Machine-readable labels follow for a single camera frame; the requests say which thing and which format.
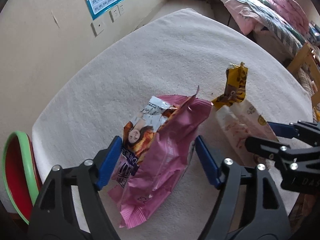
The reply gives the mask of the pink strawberry carton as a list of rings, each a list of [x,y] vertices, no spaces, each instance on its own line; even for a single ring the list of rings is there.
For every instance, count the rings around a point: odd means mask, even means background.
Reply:
[[[227,137],[230,145],[245,166],[255,166],[262,157],[248,152],[245,140],[250,136],[277,141],[277,137],[264,117],[249,102],[234,103],[222,106],[216,111],[217,123]]]

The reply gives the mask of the yellow chocolate wrapper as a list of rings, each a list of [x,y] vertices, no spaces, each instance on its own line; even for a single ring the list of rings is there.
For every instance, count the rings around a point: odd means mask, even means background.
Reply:
[[[213,106],[219,110],[223,106],[232,106],[241,103],[246,97],[246,82],[248,68],[244,62],[239,65],[230,63],[226,69],[226,86],[222,95],[212,100]]]

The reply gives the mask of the dark pink snack bag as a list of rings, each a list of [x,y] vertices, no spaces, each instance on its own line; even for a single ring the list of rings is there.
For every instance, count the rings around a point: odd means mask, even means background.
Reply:
[[[108,192],[121,228],[146,222],[172,193],[190,164],[197,129],[212,103],[183,95],[152,96],[123,128],[121,154]]]

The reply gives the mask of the red bin with green rim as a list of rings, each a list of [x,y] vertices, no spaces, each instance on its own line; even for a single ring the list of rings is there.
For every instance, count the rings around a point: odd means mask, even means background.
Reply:
[[[12,132],[3,148],[2,173],[5,190],[16,212],[29,223],[42,187],[30,137]]]

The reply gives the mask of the bed with plaid quilt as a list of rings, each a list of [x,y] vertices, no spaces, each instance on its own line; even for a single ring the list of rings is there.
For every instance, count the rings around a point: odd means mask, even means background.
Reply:
[[[278,61],[294,58],[305,38],[274,10],[258,0],[220,0],[244,35]]]

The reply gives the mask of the folded pink blanket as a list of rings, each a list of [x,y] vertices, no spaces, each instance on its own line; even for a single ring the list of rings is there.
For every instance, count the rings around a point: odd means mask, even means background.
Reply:
[[[309,33],[309,20],[295,0],[267,0],[270,7],[302,35]]]

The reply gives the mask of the white wall socket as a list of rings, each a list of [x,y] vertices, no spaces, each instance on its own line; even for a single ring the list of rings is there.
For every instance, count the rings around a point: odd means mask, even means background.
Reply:
[[[112,22],[115,22],[120,17],[120,11],[118,6],[114,6],[109,11]]]

